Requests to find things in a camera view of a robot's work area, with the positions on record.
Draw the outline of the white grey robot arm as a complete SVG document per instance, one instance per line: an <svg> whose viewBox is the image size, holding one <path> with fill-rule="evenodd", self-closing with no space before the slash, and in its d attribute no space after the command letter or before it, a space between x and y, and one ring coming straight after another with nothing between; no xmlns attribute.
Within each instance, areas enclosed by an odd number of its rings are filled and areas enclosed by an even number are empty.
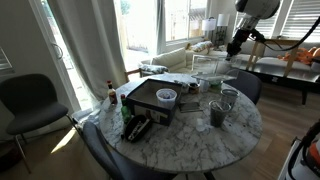
<svg viewBox="0 0 320 180"><path fill-rule="evenodd" d="M255 41L265 42L265 37L255 27L260 20L272 17L280 6L280 0L236 0L235 8L244 13L237 25L233 40L227 45L228 57L233 57L241 51L241 45L253 37Z"/></svg>

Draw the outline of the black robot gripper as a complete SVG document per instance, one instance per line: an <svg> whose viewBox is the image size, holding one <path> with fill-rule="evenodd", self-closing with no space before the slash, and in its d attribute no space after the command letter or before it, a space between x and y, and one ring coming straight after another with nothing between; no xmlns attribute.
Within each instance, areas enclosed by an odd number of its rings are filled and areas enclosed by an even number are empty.
<svg viewBox="0 0 320 180"><path fill-rule="evenodd" d="M250 32L248 30L238 29L233 40L227 45L228 57L233 57L241 51L241 45L247 40Z"/></svg>

